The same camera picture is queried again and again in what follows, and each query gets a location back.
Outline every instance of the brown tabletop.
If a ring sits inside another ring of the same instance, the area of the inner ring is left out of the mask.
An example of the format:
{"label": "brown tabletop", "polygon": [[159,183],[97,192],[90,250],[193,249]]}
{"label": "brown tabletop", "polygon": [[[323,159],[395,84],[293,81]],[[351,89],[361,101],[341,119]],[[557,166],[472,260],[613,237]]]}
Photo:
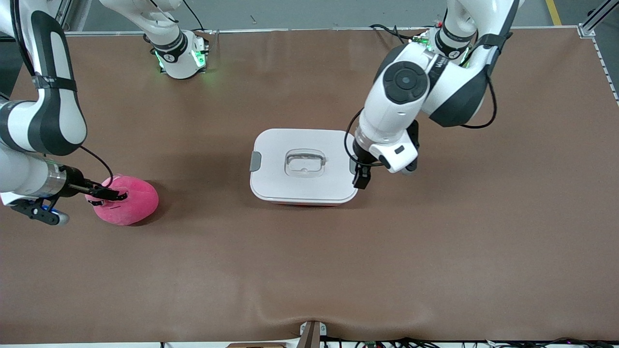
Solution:
{"label": "brown tabletop", "polygon": [[[619,109],[575,28],[515,30],[491,127],[420,115],[418,171],[374,170],[331,208],[254,197],[253,142],[345,128],[396,39],[211,39],[190,80],[159,74],[141,37],[69,39],[85,145],[162,201],[138,227],[83,197],[59,203],[64,227],[0,209],[1,343],[281,339],[308,319],[349,339],[619,339]],[[13,97],[35,97],[23,74]]]}

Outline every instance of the robotic arm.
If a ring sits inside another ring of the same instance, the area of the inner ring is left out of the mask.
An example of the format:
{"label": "robotic arm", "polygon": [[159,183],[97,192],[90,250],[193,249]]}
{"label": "robotic arm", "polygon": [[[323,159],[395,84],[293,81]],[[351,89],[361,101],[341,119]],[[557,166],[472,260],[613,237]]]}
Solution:
{"label": "robotic arm", "polygon": [[100,0],[136,24],[155,48],[159,65],[175,79],[187,79],[206,68],[209,42],[189,30],[180,30],[170,13],[182,0]]}
{"label": "robotic arm", "polygon": [[[387,54],[355,131],[356,188],[367,186],[377,160],[391,173],[415,170],[419,111],[443,127],[465,124],[477,113],[523,2],[449,0],[443,26],[430,31],[429,45],[409,43]],[[476,30],[468,66],[450,61],[460,57]]]}
{"label": "robotic arm", "polygon": [[86,138],[66,38],[46,0],[0,0],[0,30],[13,36],[38,100],[0,100],[0,197],[31,219],[65,224],[60,197],[86,193],[109,200],[126,195],[85,179],[76,168],[37,154],[68,155]]}

